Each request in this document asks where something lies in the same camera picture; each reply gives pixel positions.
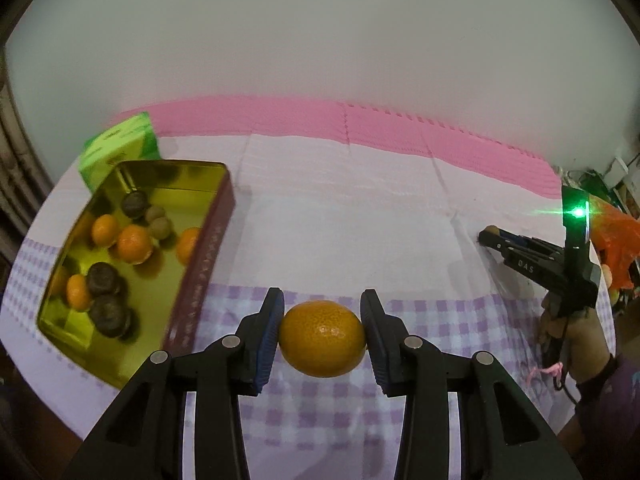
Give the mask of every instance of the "pink string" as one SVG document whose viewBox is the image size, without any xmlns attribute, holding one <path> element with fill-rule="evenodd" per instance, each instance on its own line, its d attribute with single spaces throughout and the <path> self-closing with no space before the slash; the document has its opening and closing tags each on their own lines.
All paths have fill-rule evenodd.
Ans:
<svg viewBox="0 0 640 480">
<path fill-rule="evenodd" d="M 556 363 L 551 365 L 549 368 L 533 368 L 527 377 L 527 387 L 531 386 L 531 380 L 535 374 L 547 374 L 553 378 L 562 377 L 562 363 Z"/>
</svg>

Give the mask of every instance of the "white wall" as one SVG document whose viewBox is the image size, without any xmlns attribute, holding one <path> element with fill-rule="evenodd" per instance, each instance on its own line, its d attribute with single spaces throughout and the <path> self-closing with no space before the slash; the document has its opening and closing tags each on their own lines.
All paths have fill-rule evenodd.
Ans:
<svg viewBox="0 0 640 480">
<path fill-rule="evenodd" d="M 609 0 L 36 0 L 7 48 L 54 179 L 113 114 L 202 94 L 389 105 L 600 170 L 640 129 Z"/>
</svg>

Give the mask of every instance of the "table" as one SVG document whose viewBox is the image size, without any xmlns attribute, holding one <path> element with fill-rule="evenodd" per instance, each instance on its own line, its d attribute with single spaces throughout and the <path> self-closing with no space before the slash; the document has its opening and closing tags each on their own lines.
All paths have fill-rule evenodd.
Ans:
<svg viewBox="0 0 640 480">
<path fill-rule="evenodd" d="M 557 431 L 572 414 L 549 380 L 526 385 L 539 351 L 544 291 L 481 248 L 488 224 L 564 241 L 560 183 L 536 156 L 461 128 L 359 104 L 214 96 L 150 113 L 164 158 L 228 165 L 238 204 L 196 334 L 203 349 L 256 312 L 269 286 L 287 306 L 331 298 L 354 310 L 375 288 L 386 310 L 443 351 L 492 352 Z M 0 338 L 40 398 L 80 437 L 116 391 L 77 367 L 34 323 L 50 268 L 89 199 L 76 165 L 33 223 L 2 300 Z M 604 283 L 598 314 L 615 351 Z M 334 380 L 303 376 L 276 355 L 261 396 L 242 399 L 252 478 L 391 478 L 403 399 L 375 385 L 368 358 Z M 450 397 L 452 478 L 460 471 Z M 192 455 L 193 398 L 185 426 Z M 185 460 L 185 478 L 193 475 Z"/>
</svg>

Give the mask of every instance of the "green light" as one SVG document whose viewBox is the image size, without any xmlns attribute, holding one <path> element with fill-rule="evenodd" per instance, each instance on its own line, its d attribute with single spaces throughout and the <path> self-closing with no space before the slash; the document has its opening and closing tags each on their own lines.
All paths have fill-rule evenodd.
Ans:
<svg viewBox="0 0 640 480">
<path fill-rule="evenodd" d="M 571 215 L 575 216 L 576 218 L 584 218 L 587 215 L 587 211 L 583 207 L 575 207 L 571 209 L 569 213 L 571 213 Z"/>
</svg>

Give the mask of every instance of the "green box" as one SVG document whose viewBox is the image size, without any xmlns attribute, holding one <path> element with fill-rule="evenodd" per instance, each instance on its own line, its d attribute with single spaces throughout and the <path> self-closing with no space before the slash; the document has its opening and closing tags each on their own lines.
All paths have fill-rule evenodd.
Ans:
<svg viewBox="0 0 640 480">
<path fill-rule="evenodd" d="M 142 112 L 103 131 L 85 142 L 78 170 L 94 192 L 111 170 L 123 160 L 156 160 L 158 141 L 149 114 Z"/>
</svg>

